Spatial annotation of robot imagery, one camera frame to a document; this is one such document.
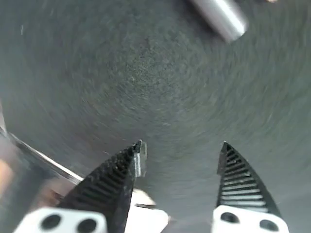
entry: black rubber grip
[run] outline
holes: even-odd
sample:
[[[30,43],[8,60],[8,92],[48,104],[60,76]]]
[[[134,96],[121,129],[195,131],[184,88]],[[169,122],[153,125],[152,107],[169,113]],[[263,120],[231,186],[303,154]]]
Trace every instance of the black rubber grip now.
[[[260,177],[227,142],[221,150],[217,172],[221,175],[217,206],[228,205],[281,217]]]
[[[105,215],[109,233],[123,233],[135,181],[135,155],[141,142],[120,151],[92,171],[59,203],[60,208]]]

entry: screw hole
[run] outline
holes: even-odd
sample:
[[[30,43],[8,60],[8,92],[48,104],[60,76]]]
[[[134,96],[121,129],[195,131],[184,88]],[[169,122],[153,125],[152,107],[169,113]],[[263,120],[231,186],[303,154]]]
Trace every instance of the screw hole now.
[[[231,222],[231,223],[239,223],[239,218],[234,215],[233,213],[225,212],[220,216],[220,219],[226,222]]]
[[[85,219],[78,225],[78,233],[92,233],[96,229],[96,221],[93,219]]]
[[[44,230],[51,230],[58,226],[60,220],[61,217],[59,215],[50,215],[42,221],[41,227]]]
[[[277,225],[269,220],[262,220],[260,221],[260,227],[266,230],[269,230],[271,232],[278,232],[278,227]]]

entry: metal rod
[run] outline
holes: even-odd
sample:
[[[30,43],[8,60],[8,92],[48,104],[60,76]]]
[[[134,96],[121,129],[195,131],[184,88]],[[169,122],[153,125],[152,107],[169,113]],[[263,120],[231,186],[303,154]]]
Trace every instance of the metal rod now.
[[[191,1],[226,42],[235,41],[246,32],[248,20],[233,0]]]

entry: gray fabric surface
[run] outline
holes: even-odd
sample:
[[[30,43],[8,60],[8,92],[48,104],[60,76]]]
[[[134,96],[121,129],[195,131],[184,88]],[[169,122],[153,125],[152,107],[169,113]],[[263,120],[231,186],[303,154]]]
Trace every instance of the gray fabric surface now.
[[[80,175],[147,141],[139,185],[191,232],[226,140],[309,232],[311,4],[239,4],[250,28],[227,45],[182,0],[1,0],[8,130]]]

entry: white plastic part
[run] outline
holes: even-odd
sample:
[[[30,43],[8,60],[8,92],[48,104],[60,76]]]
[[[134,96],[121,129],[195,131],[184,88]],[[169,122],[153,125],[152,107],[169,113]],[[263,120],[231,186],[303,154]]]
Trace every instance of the white plastic part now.
[[[222,220],[222,214],[231,213],[238,219],[237,223]],[[268,220],[277,226],[277,229],[267,230],[260,226],[260,222]],[[252,210],[220,205],[213,212],[212,233],[289,233],[285,221],[275,215],[255,212]]]
[[[53,215],[60,216],[59,223],[51,229],[45,229],[44,220]],[[78,233],[79,224],[87,219],[96,222],[92,233],[107,233],[106,218],[100,213],[51,207],[44,207],[26,215],[14,233]]]
[[[137,207],[136,204],[155,205],[156,203],[142,190],[135,189],[125,227],[125,233],[161,233],[170,221],[170,216],[158,209]],[[59,215],[61,221],[57,227],[44,230],[42,222],[51,215]],[[97,227],[91,233],[108,233],[106,219],[102,214],[89,211],[77,211],[43,207],[27,214],[14,233],[78,233],[79,223],[93,219]]]

